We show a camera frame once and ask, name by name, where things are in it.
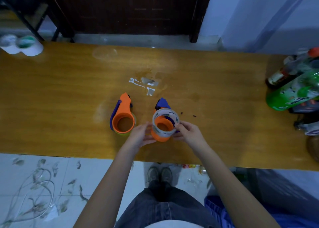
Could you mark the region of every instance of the person's right hand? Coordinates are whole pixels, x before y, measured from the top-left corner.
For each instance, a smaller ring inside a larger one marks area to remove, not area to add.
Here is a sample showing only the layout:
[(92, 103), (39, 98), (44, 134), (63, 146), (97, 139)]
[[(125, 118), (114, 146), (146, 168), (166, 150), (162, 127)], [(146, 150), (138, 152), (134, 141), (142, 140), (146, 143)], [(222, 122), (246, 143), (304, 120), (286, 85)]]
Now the person's right hand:
[(198, 126), (180, 121), (180, 124), (176, 125), (175, 128), (180, 132), (173, 135), (174, 140), (185, 141), (192, 149), (208, 146)]

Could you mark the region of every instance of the dark wooden door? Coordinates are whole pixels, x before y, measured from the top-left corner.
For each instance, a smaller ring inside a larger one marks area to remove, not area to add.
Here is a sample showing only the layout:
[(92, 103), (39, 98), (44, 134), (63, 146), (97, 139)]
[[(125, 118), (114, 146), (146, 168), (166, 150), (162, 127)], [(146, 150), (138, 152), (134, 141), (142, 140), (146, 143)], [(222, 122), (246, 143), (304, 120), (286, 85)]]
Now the dark wooden door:
[(189, 34), (196, 0), (56, 0), (80, 33)]

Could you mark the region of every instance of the shoe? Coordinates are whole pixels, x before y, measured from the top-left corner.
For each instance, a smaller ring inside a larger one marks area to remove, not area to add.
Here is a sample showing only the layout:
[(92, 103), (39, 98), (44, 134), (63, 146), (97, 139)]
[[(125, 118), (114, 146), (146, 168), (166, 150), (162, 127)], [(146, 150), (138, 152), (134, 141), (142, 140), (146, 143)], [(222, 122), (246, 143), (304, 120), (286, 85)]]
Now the shoe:
[(168, 167), (163, 168), (161, 172), (161, 182), (168, 182), (170, 185), (172, 185), (172, 181), (172, 171)]
[(151, 167), (147, 172), (147, 182), (152, 182), (153, 180), (159, 181), (160, 173), (157, 167)]

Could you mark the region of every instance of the person's left hand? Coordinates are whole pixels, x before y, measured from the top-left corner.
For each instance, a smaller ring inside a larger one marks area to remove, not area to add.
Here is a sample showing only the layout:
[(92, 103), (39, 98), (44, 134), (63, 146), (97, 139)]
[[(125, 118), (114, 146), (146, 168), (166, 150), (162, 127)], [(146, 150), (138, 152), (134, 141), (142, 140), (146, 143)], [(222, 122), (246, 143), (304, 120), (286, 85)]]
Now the person's left hand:
[(125, 145), (130, 146), (138, 151), (140, 147), (156, 142), (151, 135), (151, 126), (152, 124), (146, 122), (144, 125), (134, 127), (130, 136), (126, 140)]

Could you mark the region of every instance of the jeans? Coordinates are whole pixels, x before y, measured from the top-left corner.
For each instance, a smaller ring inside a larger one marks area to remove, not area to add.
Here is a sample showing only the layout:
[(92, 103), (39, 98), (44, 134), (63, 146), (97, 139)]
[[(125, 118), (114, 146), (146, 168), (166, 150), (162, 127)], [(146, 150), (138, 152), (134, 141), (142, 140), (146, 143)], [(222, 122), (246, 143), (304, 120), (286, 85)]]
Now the jeans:
[(162, 220), (183, 220), (204, 228), (220, 227), (211, 213), (188, 193), (154, 180), (129, 204), (114, 228), (144, 228)]

